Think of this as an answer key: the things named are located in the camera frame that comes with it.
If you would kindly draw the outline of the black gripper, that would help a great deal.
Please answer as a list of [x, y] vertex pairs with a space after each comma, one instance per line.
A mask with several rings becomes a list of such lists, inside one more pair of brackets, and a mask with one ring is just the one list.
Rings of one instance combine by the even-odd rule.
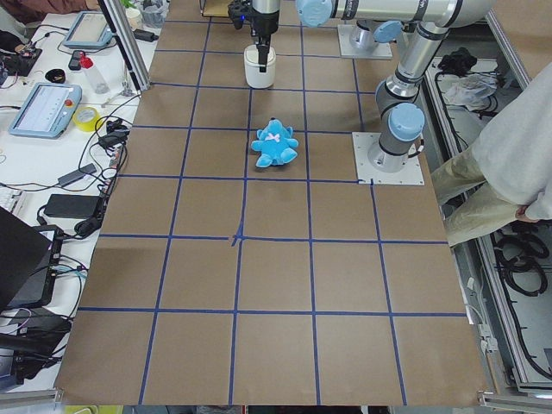
[[260, 72], [267, 71], [268, 45], [271, 36], [279, 28], [279, 11], [273, 13], [262, 13], [252, 9], [250, 16], [251, 34], [254, 37], [256, 50], [258, 54], [257, 63], [260, 66]]

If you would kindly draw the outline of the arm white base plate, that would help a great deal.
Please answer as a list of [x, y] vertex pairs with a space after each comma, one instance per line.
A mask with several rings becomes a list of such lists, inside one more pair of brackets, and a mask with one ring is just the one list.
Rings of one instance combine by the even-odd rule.
[[380, 133], [352, 134], [357, 181], [366, 185], [424, 185], [420, 161], [411, 144], [407, 154], [386, 153], [379, 143]]
[[343, 58], [391, 60], [392, 38], [356, 25], [337, 26], [340, 52]]

